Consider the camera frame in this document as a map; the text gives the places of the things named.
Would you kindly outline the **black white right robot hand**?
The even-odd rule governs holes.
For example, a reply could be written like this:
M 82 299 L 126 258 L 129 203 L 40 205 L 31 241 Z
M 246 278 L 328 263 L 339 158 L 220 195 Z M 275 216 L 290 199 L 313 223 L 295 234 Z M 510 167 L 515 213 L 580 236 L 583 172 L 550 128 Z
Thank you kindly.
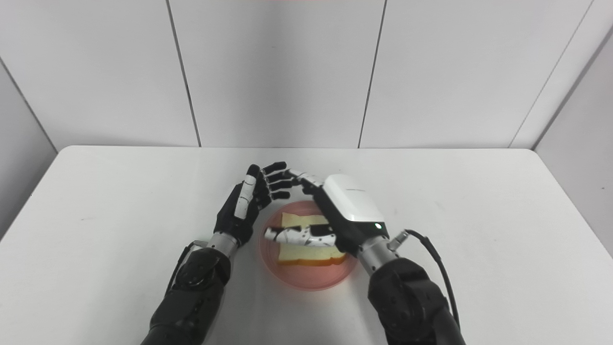
M 362 245 L 389 239 L 385 218 L 372 197 L 349 175 L 333 174 L 319 181 L 306 172 L 285 171 L 293 185 L 311 195 L 327 224 L 269 227 L 263 237 L 280 244 L 331 247 L 356 256 Z

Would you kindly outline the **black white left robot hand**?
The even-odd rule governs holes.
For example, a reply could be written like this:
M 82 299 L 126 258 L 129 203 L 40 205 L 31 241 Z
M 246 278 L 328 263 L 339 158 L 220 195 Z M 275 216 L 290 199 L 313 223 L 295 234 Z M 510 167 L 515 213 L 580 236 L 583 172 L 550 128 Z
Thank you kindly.
M 217 213 L 214 234 L 227 234 L 237 243 L 246 244 L 252 237 L 253 227 L 261 210 L 272 201 L 289 199 L 293 187 L 291 178 L 285 175 L 287 163 L 278 161 L 261 168 L 252 164 L 243 181 L 230 192 Z

